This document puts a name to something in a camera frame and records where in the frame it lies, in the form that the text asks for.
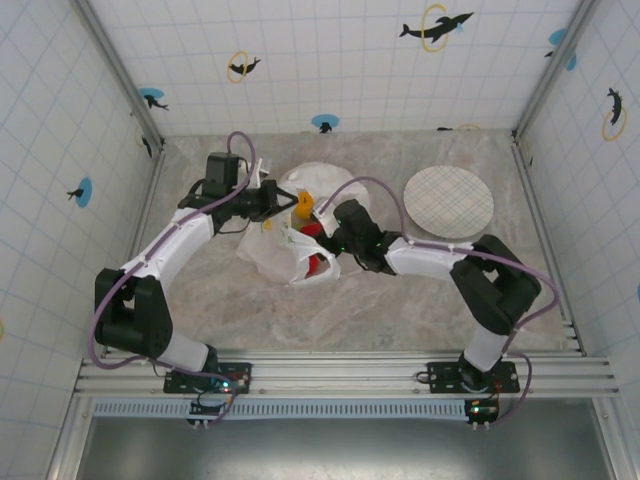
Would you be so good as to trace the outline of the left small circuit board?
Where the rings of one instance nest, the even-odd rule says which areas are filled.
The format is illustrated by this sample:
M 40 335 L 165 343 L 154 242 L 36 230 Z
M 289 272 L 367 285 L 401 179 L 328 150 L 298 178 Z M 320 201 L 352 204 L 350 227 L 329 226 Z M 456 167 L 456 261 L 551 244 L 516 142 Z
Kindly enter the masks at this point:
M 196 419 L 191 418 L 190 422 L 192 424 L 195 424 L 196 421 L 200 421 L 202 424 L 220 423 L 232 411 L 236 398 L 236 395 L 232 395 L 215 405 L 209 405 L 204 402 L 202 396 L 197 396 L 189 407 L 189 415 L 195 416 Z

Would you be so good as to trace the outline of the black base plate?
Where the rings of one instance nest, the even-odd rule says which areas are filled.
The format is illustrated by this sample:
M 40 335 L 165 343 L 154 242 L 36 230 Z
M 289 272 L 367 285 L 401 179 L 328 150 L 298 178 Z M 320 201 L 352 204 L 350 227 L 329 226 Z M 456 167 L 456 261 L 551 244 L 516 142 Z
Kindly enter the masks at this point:
M 226 362 L 219 365 L 222 379 L 169 372 L 165 375 L 163 392 L 166 394 L 230 394 L 231 387 L 237 394 L 247 394 L 250 390 L 252 364 L 247 362 Z
M 520 383 L 515 364 L 499 360 L 481 372 L 460 357 L 456 361 L 428 362 L 414 379 L 427 385 L 432 394 L 518 393 Z

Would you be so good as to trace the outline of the aluminium mounting rail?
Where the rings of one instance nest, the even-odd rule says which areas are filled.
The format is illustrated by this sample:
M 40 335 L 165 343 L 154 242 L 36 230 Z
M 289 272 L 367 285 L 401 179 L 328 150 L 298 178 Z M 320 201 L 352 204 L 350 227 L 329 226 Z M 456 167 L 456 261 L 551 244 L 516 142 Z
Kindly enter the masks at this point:
M 223 362 L 252 364 L 252 398 L 430 397 L 414 376 L 430 362 L 455 361 L 453 352 L 314 352 L 222 350 Z M 520 382 L 531 383 L 530 399 L 616 397 L 619 384 L 604 357 L 534 352 L 512 357 Z M 160 370 L 134 361 L 104 370 L 83 360 L 74 392 L 80 397 L 160 397 Z

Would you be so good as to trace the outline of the grey metal panel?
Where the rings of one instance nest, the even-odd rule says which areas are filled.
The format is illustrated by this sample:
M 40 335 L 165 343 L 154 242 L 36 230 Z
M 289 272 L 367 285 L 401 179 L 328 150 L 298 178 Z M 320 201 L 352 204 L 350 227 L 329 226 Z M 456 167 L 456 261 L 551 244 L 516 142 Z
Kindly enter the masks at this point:
M 418 420 L 98 419 L 78 480 L 613 480 L 585 414 Z

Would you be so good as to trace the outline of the right small circuit board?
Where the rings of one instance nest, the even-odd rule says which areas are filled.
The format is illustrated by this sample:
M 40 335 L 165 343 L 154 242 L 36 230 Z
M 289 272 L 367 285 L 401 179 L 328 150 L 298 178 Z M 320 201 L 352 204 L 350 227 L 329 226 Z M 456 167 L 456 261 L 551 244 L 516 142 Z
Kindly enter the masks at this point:
M 488 426 L 498 419 L 500 402 L 496 397 L 466 400 L 464 411 L 467 423 L 473 430 L 476 430 L 478 427 Z

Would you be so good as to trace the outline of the small circuit board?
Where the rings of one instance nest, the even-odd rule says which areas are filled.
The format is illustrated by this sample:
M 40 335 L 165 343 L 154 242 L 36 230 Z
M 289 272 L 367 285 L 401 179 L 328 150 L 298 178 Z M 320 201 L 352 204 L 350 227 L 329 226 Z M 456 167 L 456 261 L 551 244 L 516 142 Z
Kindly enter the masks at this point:
M 196 419 L 191 418 L 190 422 L 192 424 L 195 424 L 196 421 L 200 421 L 202 424 L 220 423 L 232 411 L 236 398 L 236 395 L 232 395 L 215 405 L 209 405 L 204 402 L 202 396 L 197 396 L 189 407 L 189 415 L 195 416 Z
M 466 400 L 464 411 L 467 423 L 473 430 L 476 430 L 478 427 L 488 426 L 498 419 L 500 402 L 496 397 Z

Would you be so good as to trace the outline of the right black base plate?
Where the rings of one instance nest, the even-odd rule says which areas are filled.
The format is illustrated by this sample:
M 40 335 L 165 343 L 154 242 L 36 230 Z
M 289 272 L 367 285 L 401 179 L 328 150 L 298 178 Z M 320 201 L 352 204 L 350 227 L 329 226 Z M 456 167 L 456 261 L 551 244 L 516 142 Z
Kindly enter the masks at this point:
M 481 372 L 460 357 L 456 361 L 428 362 L 414 379 L 427 385 L 432 394 L 518 393 L 520 383 L 515 364 L 499 360 Z

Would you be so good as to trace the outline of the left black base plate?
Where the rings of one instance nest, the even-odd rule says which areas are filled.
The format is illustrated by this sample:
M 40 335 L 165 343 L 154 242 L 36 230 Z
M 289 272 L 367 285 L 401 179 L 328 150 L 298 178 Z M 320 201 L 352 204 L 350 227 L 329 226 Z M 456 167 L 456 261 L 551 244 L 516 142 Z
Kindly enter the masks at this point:
M 169 372 L 165 375 L 163 392 L 166 394 L 230 394 L 231 387 L 237 394 L 247 394 L 250 390 L 252 364 L 247 362 L 226 362 L 219 365 L 222 379 Z

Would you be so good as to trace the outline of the blue circle shark sticker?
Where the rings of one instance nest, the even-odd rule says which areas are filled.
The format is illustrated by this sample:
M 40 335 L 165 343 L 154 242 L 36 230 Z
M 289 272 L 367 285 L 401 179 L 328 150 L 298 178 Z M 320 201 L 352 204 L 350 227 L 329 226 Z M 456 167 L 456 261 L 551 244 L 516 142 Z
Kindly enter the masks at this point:
M 141 98 L 146 102 L 149 109 L 161 109 L 168 111 L 169 106 L 161 103 L 161 100 L 165 97 L 165 93 L 154 87 L 142 87 L 138 90 Z

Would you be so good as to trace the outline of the aluminium corner post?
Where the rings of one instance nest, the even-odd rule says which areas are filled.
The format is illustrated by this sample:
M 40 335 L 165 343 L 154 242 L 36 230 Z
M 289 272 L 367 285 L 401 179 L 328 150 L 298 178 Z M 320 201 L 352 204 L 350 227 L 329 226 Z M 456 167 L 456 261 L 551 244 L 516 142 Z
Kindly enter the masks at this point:
M 110 40 L 90 0 L 69 0 L 74 12 L 78 15 L 88 36 L 107 66 L 109 72 L 125 97 L 129 108 L 138 121 L 147 142 L 160 152 L 164 146 L 164 138 L 152 119 L 150 110 L 136 88 L 130 74 L 122 62 L 115 46 Z
M 554 86 L 565 71 L 566 57 L 573 48 L 577 51 L 580 39 L 601 3 L 602 0 L 580 0 L 578 2 L 577 8 L 566 27 L 566 36 L 559 47 L 557 56 L 550 60 L 549 65 L 537 82 L 516 127 L 512 130 L 512 137 L 516 144 L 520 143 L 525 134 L 531 129 Z

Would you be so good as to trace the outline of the yellow fruit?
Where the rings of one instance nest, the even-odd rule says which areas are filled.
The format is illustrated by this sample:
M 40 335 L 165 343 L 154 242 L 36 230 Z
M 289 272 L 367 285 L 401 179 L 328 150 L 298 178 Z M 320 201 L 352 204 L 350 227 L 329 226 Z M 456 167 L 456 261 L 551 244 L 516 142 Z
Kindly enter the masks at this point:
M 310 220 L 313 213 L 314 205 L 315 201 L 308 191 L 299 191 L 298 203 L 294 208 L 295 216 L 301 220 Z

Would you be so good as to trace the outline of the translucent white plastic bag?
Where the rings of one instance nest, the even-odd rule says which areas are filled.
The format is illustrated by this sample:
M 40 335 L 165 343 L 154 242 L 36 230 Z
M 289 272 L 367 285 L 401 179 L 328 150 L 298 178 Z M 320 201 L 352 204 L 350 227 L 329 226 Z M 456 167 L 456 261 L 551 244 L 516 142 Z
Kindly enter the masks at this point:
M 308 191 L 316 206 L 323 198 L 336 206 L 355 199 L 362 206 L 370 205 L 366 187 L 353 183 L 341 193 L 336 190 L 351 180 L 351 173 L 332 164 L 311 162 L 288 171 L 278 183 L 292 194 Z M 333 282 L 340 277 L 338 256 L 327 255 L 315 237 L 300 232 L 308 224 L 319 223 L 312 216 L 301 220 L 294 214 L 281 214 L 262 223 L 248 227 L 237 249 L 237 255 L 250 261 L 258 272 L 269 280 L 294 287 L 311 287 Z M 320 271 L 307 278 L 308 258 L 314 254 L 324 257 Z

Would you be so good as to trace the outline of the round checked paper plate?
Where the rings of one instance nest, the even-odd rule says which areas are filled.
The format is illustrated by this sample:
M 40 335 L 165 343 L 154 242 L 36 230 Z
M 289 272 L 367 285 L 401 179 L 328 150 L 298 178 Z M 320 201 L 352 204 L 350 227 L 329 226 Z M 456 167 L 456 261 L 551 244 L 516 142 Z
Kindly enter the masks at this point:
M 420 170 L 403 192 L 406 212 L 426 232 L 445 239 L 481 233 L 494 214 L 487 184 L 474 173 L 454 166 Z

